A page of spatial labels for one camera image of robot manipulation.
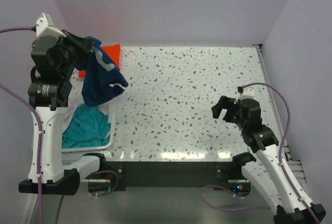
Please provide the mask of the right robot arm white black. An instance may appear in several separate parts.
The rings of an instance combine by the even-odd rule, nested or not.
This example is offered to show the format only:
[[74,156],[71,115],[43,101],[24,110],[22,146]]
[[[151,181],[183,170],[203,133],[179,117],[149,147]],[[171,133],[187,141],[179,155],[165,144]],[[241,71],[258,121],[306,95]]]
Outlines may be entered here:
[[242,175],[254,186],[273,213],[274,223],[321,223],[326,215],[297,181],[274,132],[262,122],[260,104],[252,96],[222,96],[212,107],[213,118],[234,123],[249,152],[232,158],[229,174]]

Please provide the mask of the dark blue printed t-shirt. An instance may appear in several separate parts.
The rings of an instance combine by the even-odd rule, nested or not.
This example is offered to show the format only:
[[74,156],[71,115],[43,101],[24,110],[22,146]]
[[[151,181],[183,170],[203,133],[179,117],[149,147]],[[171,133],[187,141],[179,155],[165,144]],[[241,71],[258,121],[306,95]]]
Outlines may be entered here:
[[95,107],[121,95],[129,84],[120,68],[102,49],[101,41],[92,36],[87,38],[93,40],[93,53],[87,60],[78,63],[76,69],[86,72],[81,91],[84,103]]

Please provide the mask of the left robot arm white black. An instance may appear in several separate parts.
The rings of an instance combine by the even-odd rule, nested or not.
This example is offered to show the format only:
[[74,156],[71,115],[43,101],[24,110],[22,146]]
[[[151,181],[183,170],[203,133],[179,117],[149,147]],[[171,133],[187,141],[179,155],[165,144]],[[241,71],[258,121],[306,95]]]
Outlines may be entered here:
[[98,153],[85,154],[69,166],[62,164],[62,133],[69,110],[70,82],[75,66],[91,57],[94,41],[64,32],[60,37],[42,36],[32,43],[29,108],[34,123],[33,158],[20,193],[75,195],[80,182],[105,162]]

